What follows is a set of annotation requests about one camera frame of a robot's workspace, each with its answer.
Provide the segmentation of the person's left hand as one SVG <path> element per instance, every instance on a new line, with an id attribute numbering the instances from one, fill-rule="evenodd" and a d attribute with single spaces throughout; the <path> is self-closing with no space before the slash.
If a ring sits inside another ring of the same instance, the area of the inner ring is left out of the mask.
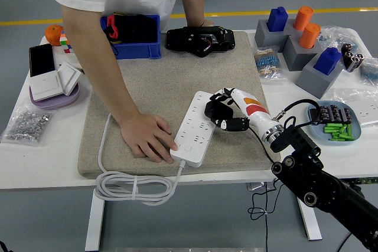
<path id="1" fill-rule="evenodd" d="M 213 21 L 210 21 L 208 19 L 204 19 L 202 21 L 191 21 L 187 22 L 188 27 L 213 27 L 215 26 Z"/>

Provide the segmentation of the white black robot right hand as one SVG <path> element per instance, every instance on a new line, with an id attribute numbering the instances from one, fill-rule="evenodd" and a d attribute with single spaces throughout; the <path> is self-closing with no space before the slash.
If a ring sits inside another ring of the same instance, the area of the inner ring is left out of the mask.
<path id="1" fill-rule="evenodd" d="M 275 140 L 284 131 L 255 96 L 236 88 L 223 88 L 212 95 L 204 114 L 228 132 L 246 131 L 254 126 L 264 142 Z"/>

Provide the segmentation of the person's right hand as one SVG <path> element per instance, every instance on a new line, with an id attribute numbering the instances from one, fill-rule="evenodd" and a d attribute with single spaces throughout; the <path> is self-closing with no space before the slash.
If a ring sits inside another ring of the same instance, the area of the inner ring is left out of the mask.
<path id="1" fill-rule="evenodd" d="M 138 113 L 120 124 L 124 141 L 134 155 L 150 161 L 174 162 L 170 150 L 177 150 L 169 124 L 160 116 Z"/>

